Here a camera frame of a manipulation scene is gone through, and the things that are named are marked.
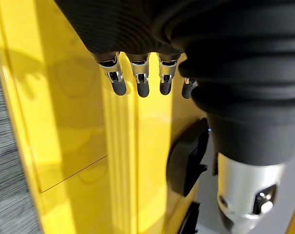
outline gray carpet floor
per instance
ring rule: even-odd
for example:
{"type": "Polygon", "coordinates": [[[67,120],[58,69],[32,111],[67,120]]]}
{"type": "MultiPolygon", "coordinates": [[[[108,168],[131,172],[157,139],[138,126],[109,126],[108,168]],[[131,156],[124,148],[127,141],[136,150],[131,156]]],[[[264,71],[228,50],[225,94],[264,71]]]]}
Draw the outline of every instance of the gray carpet floor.
{"type": "Polygon", "coordinates": [[[40,234],[0,86],[0,234],[40,234]]]}

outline robotic hand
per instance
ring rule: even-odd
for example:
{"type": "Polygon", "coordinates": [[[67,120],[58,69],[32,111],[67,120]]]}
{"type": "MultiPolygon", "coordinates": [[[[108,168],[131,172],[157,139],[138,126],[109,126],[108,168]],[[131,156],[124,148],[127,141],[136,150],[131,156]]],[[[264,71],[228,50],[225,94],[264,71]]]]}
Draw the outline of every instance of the robotic hand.
{"type": "Polygon", "coordinates": [[[142,97],[149,53],[159,53],[164,95],[186,53],[183,93],[193,90],[207,112],[221,217],[232,233],[253,228],[273,207],[295,145],[295,0],[55,1],[118,95],[119,51],[142,97]]]}

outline black plastic bracket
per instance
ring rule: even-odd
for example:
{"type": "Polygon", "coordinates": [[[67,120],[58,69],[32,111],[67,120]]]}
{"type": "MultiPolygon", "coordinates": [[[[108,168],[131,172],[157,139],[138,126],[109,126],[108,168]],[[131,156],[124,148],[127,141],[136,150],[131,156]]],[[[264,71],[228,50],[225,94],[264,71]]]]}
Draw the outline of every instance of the black plastic bracket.
{"type": "Polygon", "coordinates": [[[196,224],[200,212],[200,204],[192,202],[184,217],[178,234],[196,234],[196,224]]]}
{"type": "Polygon", "coordinates": [[[202,118],[190,125],[174,141],[166,168],[168,186],[182,196],[187,196],[197,179],[207,170],[200,164],[208,143],[207,119],[202,118]]]}

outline black rubber fingertip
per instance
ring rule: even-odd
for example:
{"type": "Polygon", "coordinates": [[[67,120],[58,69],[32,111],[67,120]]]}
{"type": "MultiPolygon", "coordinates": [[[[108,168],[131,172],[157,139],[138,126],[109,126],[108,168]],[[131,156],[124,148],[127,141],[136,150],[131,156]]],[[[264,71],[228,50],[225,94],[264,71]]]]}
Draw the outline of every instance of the black rubber fingertip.
{"type": "Polygon", "coordinates": [[[161,92],[162,95],[167,95],[170,93],[171,90],[171,83],[160,83],[159,85],[159,91],[161,92]]]}
{"type": "Polygon", "coordinates": [[[124,95],[127,91],[124,80],[122,80],[121,82],[112,83],[112,87],[114,92],[119,96],[124,95]]]}
{"type": "Polygon", "coordinates": [[[142,98],[146,98],[149,94],[149,86],[148,83],[140,82],[137,84],[138,94],[142,98]]]}
{"type": "Polygon", "coordinates": [[[184,83],[183,87],[182,87],[182,92],[181,92],[182,97],[185,99],[190,99],[192,90],[194,88],[195,88],[195,86],[192,83],[189,83],[189,84],[184,83]]]}

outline yellow machine housing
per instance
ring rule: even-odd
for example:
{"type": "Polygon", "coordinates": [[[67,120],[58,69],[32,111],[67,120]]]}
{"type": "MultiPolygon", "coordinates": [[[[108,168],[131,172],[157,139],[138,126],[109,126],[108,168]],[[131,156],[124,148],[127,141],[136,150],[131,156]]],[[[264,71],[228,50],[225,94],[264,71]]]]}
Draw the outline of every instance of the yellow machine housing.
{"type": "Polygon", "coordinates": [[[204,113],[182,98],[178,72],[160,94],[155,53],[147,98],[120,60],[122,97],[53,0],[0,0],[0,79],[45,234],[175,234],[196,195],[168,188],[166,161],[204,113]]]}

